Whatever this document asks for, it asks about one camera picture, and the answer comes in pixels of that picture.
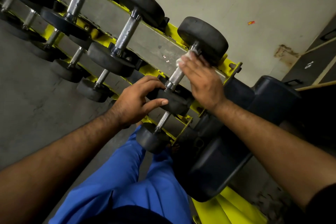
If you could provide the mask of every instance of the rust stain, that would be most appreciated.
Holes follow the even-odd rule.
[[[287,66],[291,67],[297,59],[300,57],[300,54],[297,52],[294,52],[292,48],[281,44],[279,47],[276,49],[275,58],[280,58],[280,61],[285,63]]]

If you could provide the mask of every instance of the hairy arm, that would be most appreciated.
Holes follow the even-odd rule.
[[[219,76],[202,57],[183,57],[180,67],[194,97],[246,144],[299,206],[306,207],[317,192],[336,182],[333,156],[226,99]]]
[[[0,223],[40,223],[99,150],[125,126],[166,99],[145,96],[164,85],[146,76],[123,91],[105,114],[0,172]]]

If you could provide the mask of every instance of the leg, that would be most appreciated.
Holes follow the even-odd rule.
[[[137,131],[96,172],[74,188],[49,221],[79,223],[102,212],[108,205],[112,191],[136,183],[145,150],[135,140]]]
[[[115,191],[113,208],[138,205],[172,223],[191,223],[188,196],[175,178],[172,163],[167,150],[154,155],[144,181]]]

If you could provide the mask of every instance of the forearm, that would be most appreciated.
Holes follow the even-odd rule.
[[[108,111],[0,172],[0,222],[43,221],[90,160],[120,129],[118,118]]]
[[[336,182],[336,160],[317,147],[226,101],[215,115],[251,150],[294,200],[305,207]]]

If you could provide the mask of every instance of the hand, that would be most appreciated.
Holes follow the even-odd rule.
[[[179,66],[191,83],[192,95],[207,110],[214,111],[227,100],[224,95],[223,83],[209,63],[194,52],[191,59],[182,56]]]
[[[119,119],[122,127],[141,121],[155,108],[168,104],[164,98],[154,99],[146,103],[145,96],[155,88],[166,89],[164,84],[156,77],[147,75],[135,84],[123,90],[109,112],[113,112]]]

